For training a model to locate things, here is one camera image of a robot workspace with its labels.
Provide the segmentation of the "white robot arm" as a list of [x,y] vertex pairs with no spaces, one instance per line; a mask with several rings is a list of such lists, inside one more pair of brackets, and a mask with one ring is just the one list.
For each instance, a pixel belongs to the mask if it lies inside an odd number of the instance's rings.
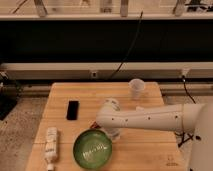
[[193,134],[187,171],[213,171],[213,103],[176,104],[120,110],[107,99],[96,116],[105,129],[134,128]]

